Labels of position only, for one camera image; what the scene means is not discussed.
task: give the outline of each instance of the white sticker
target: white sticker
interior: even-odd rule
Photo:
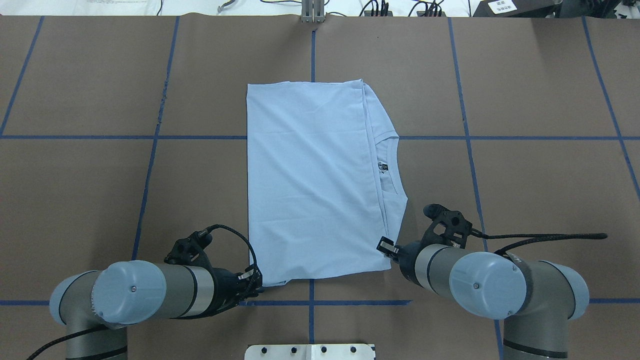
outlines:
[[[518,10],[511,0],[498,0],[488,4],[494,14],[508,13]]]

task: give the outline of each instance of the metal bracket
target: metal bracket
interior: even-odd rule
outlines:
[[[251,345],[244,360],[375,360],[373,344]]]
[[[302,0],[302,22],[324,22],[324,0]]]

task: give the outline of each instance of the white metal plate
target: white metal plate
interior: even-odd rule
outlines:
[[[375,360],[373,344],[251,345],[244,360]]]

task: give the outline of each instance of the clothing tag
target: clothing tag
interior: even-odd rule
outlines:
[[[378,169],[380,169],[380,171],[382,172],[386,172],[387,170],[389,170],[389,166],[382,161],[378,161]]]
[[[508,12],[518,10],[518,8],[516,8],[516,6],[513,4],[512,0],[494,1],[492,3],[488,3],[488,5],[494,14],[508,13]]]

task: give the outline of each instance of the robotic arm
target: robotic arm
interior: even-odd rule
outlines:
[[[459,211],[432,204],[424,214],[433,223],[421,241],[394,246],[382,238],[378,250],[399,264],[404,277],[455,300],[470,313],[504,319],[504,359],[566,359],[568,321],[584,314],[589,290],[571,268],[548,261],[525,261],[508,252],[538,241],[604,239],[606,234],[516,234],[487,236]],[[444,227],[442,234],[436,228]],[[496,253],[465,249],[467,237],[528,237]]]
[[[249,246],[253,264],[244,273],[211,266],[204,248],[215,229],[229,230]],[[67,326],[69,335],[57,341],[68,340],[67,359],[127,359],[127,326],[148,319],[214,316],[256,297],[262,286],[248,240],[224,225],[177,240],[164,262],[119,262],[62,281],[51,295],[49,310]],[[47,345],[30,359],[53,344]]]

